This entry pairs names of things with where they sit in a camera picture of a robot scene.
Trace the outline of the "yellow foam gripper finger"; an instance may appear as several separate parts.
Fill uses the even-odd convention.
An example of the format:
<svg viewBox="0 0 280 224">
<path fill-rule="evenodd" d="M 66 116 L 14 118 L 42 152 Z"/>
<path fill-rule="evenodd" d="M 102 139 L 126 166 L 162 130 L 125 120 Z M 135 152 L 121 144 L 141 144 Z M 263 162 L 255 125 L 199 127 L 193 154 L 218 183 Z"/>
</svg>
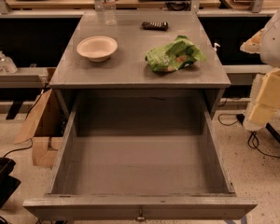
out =
<svg viewBox="0 0 280 224">
<path fill-rule="evenodd" d="M 247 105 L 244 127 L 248 131 L 258 131 L 266 126 L 280 109 L 280 68 L 266 75 L 256 75 Z"/>
<path fill-rule="evenodd" d="M 244 42 L 240 51 L 249 54 L 260 54 L 261 38 L 264 30 L 260 29 L 254 35 L 252 35 L 246 42 Z"/>
</svg>

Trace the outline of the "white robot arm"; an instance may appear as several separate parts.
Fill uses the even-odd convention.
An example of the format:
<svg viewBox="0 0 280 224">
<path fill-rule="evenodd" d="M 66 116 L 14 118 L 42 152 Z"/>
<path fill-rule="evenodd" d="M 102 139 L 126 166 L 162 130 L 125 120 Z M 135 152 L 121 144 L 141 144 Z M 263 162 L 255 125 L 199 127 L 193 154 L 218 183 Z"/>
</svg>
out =
<svg viewBox="0 0 280 224">
<path fill-rule="evenodd" d="M 280 109 L 280 8 L 241 45 L 240 51 L 258 54 L 263 63 L 273 68 L 265 75 L 256 75 L 252 83 L 244 127 L 254 132 L 264 128 Z"/>
</svg>

